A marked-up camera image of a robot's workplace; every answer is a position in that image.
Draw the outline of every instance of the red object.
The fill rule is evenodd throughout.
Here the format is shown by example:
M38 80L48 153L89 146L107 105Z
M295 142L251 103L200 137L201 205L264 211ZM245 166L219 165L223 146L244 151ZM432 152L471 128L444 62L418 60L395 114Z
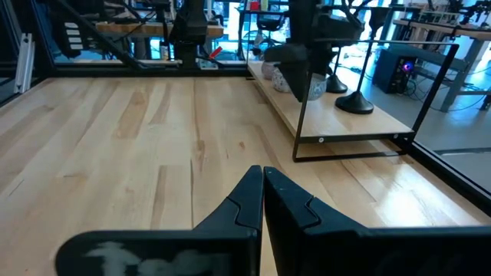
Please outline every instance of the red object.
M210 58L215 58L218 54L220 54L220 52L223 50L223 48L221 48L220 46L213 51L213 53L209 56Z
M261 4L257 1L251 2L251 11L258 11L261 8Z

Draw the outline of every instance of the light wood surface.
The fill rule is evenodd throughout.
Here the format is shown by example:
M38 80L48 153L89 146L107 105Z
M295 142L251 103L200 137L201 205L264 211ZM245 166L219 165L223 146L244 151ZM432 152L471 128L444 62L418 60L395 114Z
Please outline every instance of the light wood surface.
M244 78L46 80L0 109L0 274L54 275L80 232L190 229L253 164L368 227L491 222L407 156L297 164L292 145ZM261 275L276 275L264 230Z
M279 93L261 72L262 62L249 62L249 71L257 80L261 91L283 119L293 135L297 133L302 104L292 94ZM305 112L302 136L338 136L372 133L409 133L411 129L378 107L370 115L357 115L339 110L334 102L347 94L322 95L309 101Z
M99 22L96 24L96 29L105 34L127 34L134 30L136 27L140 26L139 23L131 24L115 24L107 22ZM167 25L170 31L172 31L173 25ZM162 37L163 36L163 25L158 22L148 22L143 24L137 30L135 30L133 35L145 35L148 37ZM223 26L209 25L207 35L211 38L221 38L223 36Z
M182 61L165 61L165 60L139 60L145 64L181 64ZM219 61L221 64L247 64L246 61ZM79 59L75 60L74 63L90 63L90 64L122 64L120 60L88 60L88 59Z
M393 23L396 25L404 25L407 26L409 24L408 20L401 20L401 19L394 19ZM431 31L440 31L445 34L452 34L453 33L453 27L452 26L442 26L442 25L432 25L432 24L425 24L425 23L419 23L419 22L411 22L411 27L416 27L416 28L422 28L426 30L431 30ZM477 38L483 41L488 41L491 40L491 32L490 31L469 31L469 30L461 30L457 29L455 35L466 35L470 38Z

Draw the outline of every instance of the wooden table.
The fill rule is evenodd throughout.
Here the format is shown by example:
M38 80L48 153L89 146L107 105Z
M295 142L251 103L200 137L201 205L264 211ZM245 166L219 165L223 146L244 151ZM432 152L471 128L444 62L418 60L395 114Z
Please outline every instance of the wooden table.
M54 276L58 247L80 232L191 229L253 164L369 227L491 223L408 156L297 164L292 144L244 78L45 80L0 108L2 275ZM276 275L264 227L261 275Z
M139 23L116 24L116 23L99 22L96 24L96 29L102 33L105 33L106 35L108 34L124 35L131 32L139 25L140 25ZM170 31L172 31L173 25L168 24L167 27L170 33ZM209 25L207 35L211 38L221 38L223 36L223 26ZM141 27L139 27L136 31L134 31L132 36L147 37L147 38L163 37L163 24L159 22L148 22L142 25Z
M453 33L453 26L445 26L445 25L435 25L435 24L427 24L427 23L419 23L419 22L409 22L408 20L394 19L393 23L396 25L408 26L410 24L411 27L415 28L423 28L431 31L439 31L445 34ZM470 38L476 38L484 41L491 40L491 31L484 31L476 29L474 31L466 30L466 29L457 29L455 35L465 35Z
M405 26L410 25L411 27L419 28L420 30L428 30L428 32L443 32L444 34L452 34L454 27L453 26L445 26L445 25L435 25L429 23L419 23L419 22L409 22L408 20L394 20L394 24L396 25L396 30L394 31L393 40L400 39L401 34L403 33L403 28ZM481 48L484 45L484 41L491 40L491 31L483 31L483 30L465 30L465 29L457 29L455 35L465 35L473 39L473 43L470 45L469 50L467 51L466 57L462 60L455 58L452 64L450 65L450 70L454 70L457 72L455 78L450 83L449 91L445 96L445 100L443 101L440 110L443 112L449 111L452 104L455 102L455 99L459 95L490 95L491 91L487 89L479 91L468 91L463 89L463 85L465 84L466 78L473 67L474 62L477 59ZM424 41L427 39L426 35L418 35L416 37L418 41ZM391 45L391 49L398 52L399 54L409 54L417 56L418 58L429 61L433 64L442 64L442 60L444 55L440 53L434 53L433 51L424 51L421 49L416 49L414 46L410 45ZM424 77L434 78L431 75L424 74Z

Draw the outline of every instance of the purple light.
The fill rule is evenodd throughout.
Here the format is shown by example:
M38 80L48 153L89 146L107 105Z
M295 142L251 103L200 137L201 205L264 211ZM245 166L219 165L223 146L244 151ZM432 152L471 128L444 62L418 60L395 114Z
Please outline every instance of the purple light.
M410 73L413 70L413 68L414 68L414 64L410 61L407 61L402 65L402 71L406 73Z

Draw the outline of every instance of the small container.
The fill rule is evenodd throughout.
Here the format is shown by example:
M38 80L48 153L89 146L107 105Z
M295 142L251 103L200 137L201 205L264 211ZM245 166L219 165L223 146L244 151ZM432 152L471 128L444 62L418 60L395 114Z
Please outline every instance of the small container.
M265 80L271 80L273 78L273 71L276 69L274 62L263 62L261 66L261 72Z
M268 0L261 0L261 11L268 11Z
M275 68L275 70L273 71L272 82L273 82L273 88L275 88L275 90L277 90L278 92L282 92L282 93L292 92L290 86L286 82L286 79L283 77L282 72L278 68Z
M261 8L261 5L259 2L254 1L251 2L251 11L258 11Z
M278 92L292 92L290 86L286 82L286 79L283 77L282 72L278 68L275 68L275 70L273 71L272 83L273 88L275 88L275 90L277 90ZM322 97L322 95L324 95L325 93L327 84L328 82L325 76L324 78L322 78L322 76L319 74L313 74L310 82L310 89L308 92L308 100L318 100L320 97Z
M167 49L168 46L166 46L163 41L160 42L160 56L163 61L168 61L169 60L169 50Z

